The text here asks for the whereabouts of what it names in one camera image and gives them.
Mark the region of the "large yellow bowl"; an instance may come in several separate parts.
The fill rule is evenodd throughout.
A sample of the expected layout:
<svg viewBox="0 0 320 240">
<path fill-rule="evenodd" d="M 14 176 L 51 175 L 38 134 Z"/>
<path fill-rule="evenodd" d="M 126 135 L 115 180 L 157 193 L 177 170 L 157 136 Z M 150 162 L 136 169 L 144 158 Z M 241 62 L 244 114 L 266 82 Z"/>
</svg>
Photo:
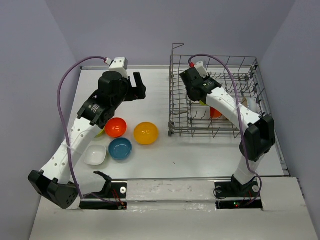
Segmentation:
<svg viewBox="0 0 320 240">
<path fill-rule="evenodd" d="M 159 136 L 158 127 L 152 122 L 141 122 L 133 131 L 135 141 L 141 145 L 153 144 Z"/>
</svg>

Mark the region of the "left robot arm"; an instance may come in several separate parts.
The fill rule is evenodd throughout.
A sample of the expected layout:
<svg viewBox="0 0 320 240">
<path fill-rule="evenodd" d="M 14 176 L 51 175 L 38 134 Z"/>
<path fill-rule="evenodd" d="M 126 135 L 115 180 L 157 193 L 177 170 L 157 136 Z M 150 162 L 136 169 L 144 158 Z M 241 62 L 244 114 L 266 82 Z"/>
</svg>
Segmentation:
<svg viewBox="0 0 320 240">
<path fill-rule="evenodd" d="M 59 206 L 69 208 L 77 197 L 92 195 L 104 198 L 112 190 L 112 179 L 101 171 L 94 171 L 87 183 L 76 180 L 74 166 L 107 122 L 115 116 L 123 102 L 146 98 L 147 88 L 141 74 L 134 72 L 136 86 L 119 72 L 106 71 L 98 80 L 98 88 L 83 103 L 73 126 L 53 157 L 40 169 L 32 170 L 28 180 L 39 195 Z"/>
</svg>

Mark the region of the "white round bowl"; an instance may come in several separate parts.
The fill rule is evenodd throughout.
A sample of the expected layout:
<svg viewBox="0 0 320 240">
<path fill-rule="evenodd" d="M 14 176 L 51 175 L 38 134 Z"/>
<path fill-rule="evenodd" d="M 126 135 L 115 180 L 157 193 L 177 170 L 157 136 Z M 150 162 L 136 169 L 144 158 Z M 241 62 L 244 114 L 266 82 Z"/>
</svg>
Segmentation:
<svg viewBox="0 0 320 240">
<path fill-rule="evenodd" d="M 259 112 L 258 104 L 256 100 L 252 97 L 243 97 L 241 104 L 254 113 Z"/>
</svg>

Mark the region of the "green bowl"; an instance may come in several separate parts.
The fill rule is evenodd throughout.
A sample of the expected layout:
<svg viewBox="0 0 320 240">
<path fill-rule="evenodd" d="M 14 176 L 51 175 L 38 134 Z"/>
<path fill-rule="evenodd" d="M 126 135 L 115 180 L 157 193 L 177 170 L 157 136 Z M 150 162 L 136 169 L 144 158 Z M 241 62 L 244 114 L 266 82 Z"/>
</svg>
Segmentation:
<svg viewBox="0 0 320 240">
<path fill-rule="evenodd" d="M 202 102 L 201 100 L 198 102 L 201 106 L 208 106 L 206 103 Z"/>
<path fill-rule="evenodd" d="M 105 133 L 105 128 L 102 128 L 95 137 L 96 137 L 96 138 L 99 138 L 99 137 L 101 137 L 104 133 Z"/>
</svg>

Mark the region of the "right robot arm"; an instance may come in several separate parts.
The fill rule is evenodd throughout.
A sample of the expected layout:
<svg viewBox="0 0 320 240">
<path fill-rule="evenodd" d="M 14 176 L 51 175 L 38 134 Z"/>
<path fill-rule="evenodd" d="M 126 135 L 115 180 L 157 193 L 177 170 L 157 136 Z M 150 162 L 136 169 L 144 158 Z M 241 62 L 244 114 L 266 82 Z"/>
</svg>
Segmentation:
<svg viewBox="0 0 320 240">
<path fill-rule="evenodd" d="M 218 110 L 240 131 L 241 159 L 222 192 L 242 196 L 249 191 L 263 157 L 275 144 L 275 123 L 270 115 L 261 116 L 242 105 L 209 75 L 202 77 L 195 67 L 180 74 L 192 101 L 203 101 Z"/>
</svg>

